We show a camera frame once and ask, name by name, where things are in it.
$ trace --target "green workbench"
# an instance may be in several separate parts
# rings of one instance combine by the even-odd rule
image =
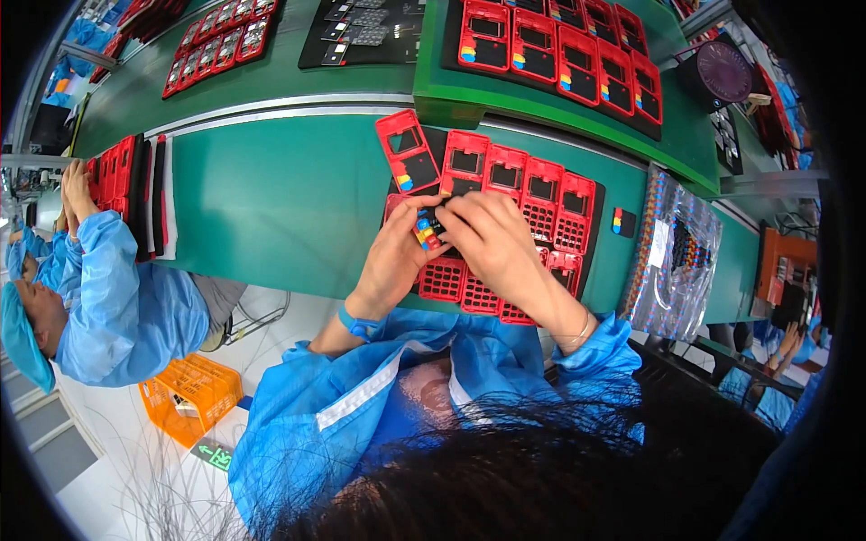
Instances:
[[[311,94],[412,93],[415,70],[411,65],[298,70],[298,55],[318,2],[287,4],[264,60],[203,81],[168,100],[161,100],[165,76],[189,22],[128,58],[94,93],[76,155],[88,158],[130,133],[226,106]],[[630,9],[640,13],[633,6]],[[646,18],[644,24],[650,40],[661,39],[654,35],[656,26]],[[665,100],[667,129],[669,118],[676,119],[681,107],[676,101]],[[593,121],[600,124],[615,123],[591,110],[586,112],[596,114],[599,118]],[[174,138],[178,258],[164,264],[257,286],[345,298],[378,231],[390,182],[391,174],[373,130],[380,116],[346,115],[334,109],[315,116],[212,127]],[[683,132],[688,131],[686,116],[682,115]],[[710,129],[706,116],[700,121]],[[629,160],[510,129],[478,129],[495,143],[559,162],[606,187],[597,249],[583,301],[599,312],[616,308],[635,241],[614,235],[610,223],[615,207],[640,214],[646,183],[641,163],[627,164],[624,162]],[[619,139],[620,145],[634,144],[639,149],[635,153],[646,157],[646,145],[655,142],[632,132]],[[341,137],[336,150],[334,133]],[[712,147],[710,151],[708,157],[701,157],[700,152],[689,155],[691,158],[683,154],[683,160],[692,160],[688,167],[717,182],[717,161]],[[724,233],[707,323],[743,319],[757,262],[758,236],[721,212],[719,215]],[[456,305],[414,295],[404,305],[457,310]]]
[[[145,132],[226,106],[310,94],[411,94],[415,67],[408,64],[300,71],[298,55],[319,1],[292,0],[284,4],[282,19],[265,58],[197,83],[168,100],[162,100],[165,78],[191,20],[148,44],[94,93],[84,112],[75,155],[91,157],[130,133]]]
[[[669,60],[687,47],[679,24],[668,8],[652,0],[621,0],[643,20],[650,59]],[[717,194],[719,178],[713,127],[705,112],[680,89],[673,71],[662,79],[662,140],[656,142],[618,120],[563,98],[484,74],[440,66],[448,2],[428,3],[415,73],[415,98],[422,122],[473,129],[487,111],[532,117],[539,122],[581,133],[655,160],[677,173],[699,196]]]

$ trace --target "hand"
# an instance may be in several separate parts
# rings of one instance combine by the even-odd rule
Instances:
[[[546,295],[552,277],[511,197],[472,191],[437,208],[436,218],[446,229],[440,237],[457,246],[472,273],[534,317],[533,305]]]
[[[346,298],[350,316],[384,318],[412,289],[421,267],[451,248],[446,243],[435,250],[424,250],[412,233],[417,210],[441,202],[439,196],[412,197],[394,209],[370,247],[358,285]]]
[[[785,336],[782,337],[782,342],[779,344],[779,357],[784,357],[789,351],[793,351],[794,355],[800,351],[799,346],[803,345],[803,337],[800,336],[798,327],[799,325],[794,322],[788,324],[788,328],[785,329]]]
[[[72,163],[63,172],[60,198],[63,201],[63,208],[71,209],[73,214],[77,216],[78,223],[84,222],[84,219],[91,214],[99,212],[90,198],[91,180],[93,180],[93,175],[87,172],[84,162],[79,159],[72,160]]]

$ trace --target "worker's right hand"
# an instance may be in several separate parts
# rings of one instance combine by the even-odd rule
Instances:
[[[98,212],[93,200],[90,198],[90,181],[93,179],[87,171],[84,162],[79,159],[72,160],[72,163],[63,172],[61,180],[61,200],[66,197],[63,202],[64,206],[72,208],[72,211],[78,218],[78,222],[84,222],[84,219]]]
[[[436,208],[469,270],[508,302],[533,316],[533,307],[549,296],[555,279],[541,265],[529,224],[511,197],[472,191]]]

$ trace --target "blue hat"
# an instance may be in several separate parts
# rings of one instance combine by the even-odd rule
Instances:
[[[3,286],[0,317],[3,318],[0,334],[10,361],[47,395],[55,385],[54,369],[39,351],[33,327],[30,326],[27,314],[24,313],[24,305],[21,304],[21,295],[13,282],[7,282]]]
[[[10,280],[20,280],[22,278],[21,265],[24,264],[24,256],[27,254],[27,247],[22,241],[15,241],[12,246],[6,247],[6,268],[9,269]]]

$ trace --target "plastic bag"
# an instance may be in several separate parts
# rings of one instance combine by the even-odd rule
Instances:
[[[721,221],[712,208],[651,164],[619,318],[637,331],[693,341],[707,308],[720,244]]]

